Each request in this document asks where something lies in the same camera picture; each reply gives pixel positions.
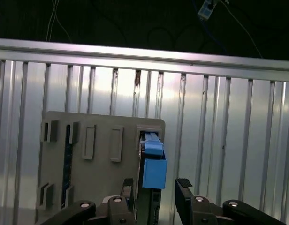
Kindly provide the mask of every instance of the screw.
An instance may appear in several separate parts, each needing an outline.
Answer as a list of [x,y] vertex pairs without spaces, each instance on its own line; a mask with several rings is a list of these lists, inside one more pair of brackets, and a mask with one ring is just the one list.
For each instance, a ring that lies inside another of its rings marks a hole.
[[196,197],[196,201],[197,202],[202,202],[204,199],[203,198],[201,198],[201,197]]
[[237,207],[238,204],[236,202],[229,202],[229,205],[233,206],[233,207]]
[[81,204],[81,207],[82,207],[82,208],[87,208],[88,206],[89,206],[88,203],[83,203],[83,204]]
[[114,199],[113,199],[113,201],[115,201],[116,203],[119,203],[119,202],[121,202],[121,201],[122,201],[122,199],[121,199],[121,198],[117,198],[117,197],[116,197],[116,198],[114,198]]

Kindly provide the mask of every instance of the connector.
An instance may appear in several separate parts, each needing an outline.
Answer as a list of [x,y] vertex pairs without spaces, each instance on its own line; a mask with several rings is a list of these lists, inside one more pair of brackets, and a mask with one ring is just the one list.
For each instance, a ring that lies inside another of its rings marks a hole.
[[208,20],[217,4],[217,1],[214,0],[205,0],[201,9],[198,12],[198,15],[203,20]]

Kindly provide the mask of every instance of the dark background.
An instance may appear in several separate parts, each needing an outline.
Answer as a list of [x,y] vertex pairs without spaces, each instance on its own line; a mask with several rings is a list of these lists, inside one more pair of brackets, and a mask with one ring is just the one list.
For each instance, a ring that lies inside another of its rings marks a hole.
[[[203,0],[195,0],[200,9]],[[267,59],[289,60],[289,0],[230,0],[229,8]],[[51,0],[0,0],[0,38],[45,41]],[[73,43],[258,58],[251,40],[218,4],[205,32],[192,0],[60,0],[57,16]],[[55,21],[52,42],[69,42]]]

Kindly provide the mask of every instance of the plastic tab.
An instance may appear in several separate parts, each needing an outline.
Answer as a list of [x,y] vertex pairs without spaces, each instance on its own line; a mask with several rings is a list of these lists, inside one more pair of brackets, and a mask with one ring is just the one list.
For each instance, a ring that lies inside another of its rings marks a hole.
[[151,155],[163,155],[163,143],[155,133],[145,134],[144,153]]

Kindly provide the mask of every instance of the blue cable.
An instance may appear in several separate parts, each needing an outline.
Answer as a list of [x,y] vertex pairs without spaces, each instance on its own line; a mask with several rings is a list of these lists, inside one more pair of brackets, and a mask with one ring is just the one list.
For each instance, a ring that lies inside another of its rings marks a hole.
[[[195,8],[195,11],[196,11],[196,13],[197,13],[197,16],[198,16],[198,8],[197,8],[197,5],[196,5],[196,3],[195,3],[195,0],[192,0],[192,4],[193,4],[193,6],[194,6],[194,8]],[[215,37],[210,33],[210,31],[209,31],[209,29],[207,28],[207,26],[206,26],[206,24],[204,23],[204,21],[202,21],[201,18],[198,18],[198,19],[200,20],[202,26],[204,27],[204,29],[205,29],[206,33],[209,35],[209,37],[210,37],[219,47],[221,47],[222,50],[223,50],[225,53],[227,53],[227,49],[224,47],[224,45],[223,45],[221,42],[219,42],[217,39],[215,39]]]

